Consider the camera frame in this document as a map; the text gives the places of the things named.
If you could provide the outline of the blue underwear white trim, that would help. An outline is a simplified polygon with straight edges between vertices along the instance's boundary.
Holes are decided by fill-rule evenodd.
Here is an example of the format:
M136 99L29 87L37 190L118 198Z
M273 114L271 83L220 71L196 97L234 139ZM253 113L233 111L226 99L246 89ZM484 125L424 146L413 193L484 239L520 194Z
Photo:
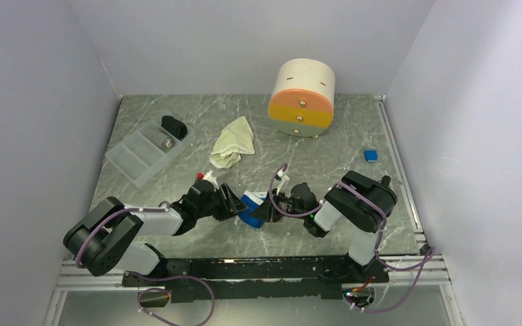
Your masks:
M266 193L251 192L246 190L240 199L243 203L245 203L247 209L238 213L239 220L254 229L261 228L264 224L264 221L253 217L251 213L263 204L266 197Z

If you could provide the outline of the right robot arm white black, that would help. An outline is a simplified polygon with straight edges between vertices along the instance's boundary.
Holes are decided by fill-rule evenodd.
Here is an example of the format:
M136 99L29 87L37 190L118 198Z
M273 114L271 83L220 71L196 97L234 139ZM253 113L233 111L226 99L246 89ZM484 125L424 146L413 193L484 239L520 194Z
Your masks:
M284 217L301 219L304 228L314 237L325 237L342 220L349 221L356 232L348 249L346 273L361 282L372 272L377 260L381 233L398 198L390 189L391 178L383 176L375 181L353 170L347 172L318 200L306 182L294 185L290 194L283 188L288 182L285 169L273 178L265 200L254 208L250 216L264 223L276 223Z

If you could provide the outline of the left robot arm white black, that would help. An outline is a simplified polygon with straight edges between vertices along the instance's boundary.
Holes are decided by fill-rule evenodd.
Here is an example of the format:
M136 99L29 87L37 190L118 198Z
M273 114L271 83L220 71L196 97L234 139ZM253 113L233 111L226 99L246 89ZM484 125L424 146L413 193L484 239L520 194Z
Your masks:
M247 208L227 184L217 186L204 179L195 181L179 200L156 207L132 206L109 196L77 222L62 243L74 256L75 266L92 276L118 269L140 274L149 285L159 285L169 275L168 259L153 245L136 243L135 238L180 236L201 218L225 221Z

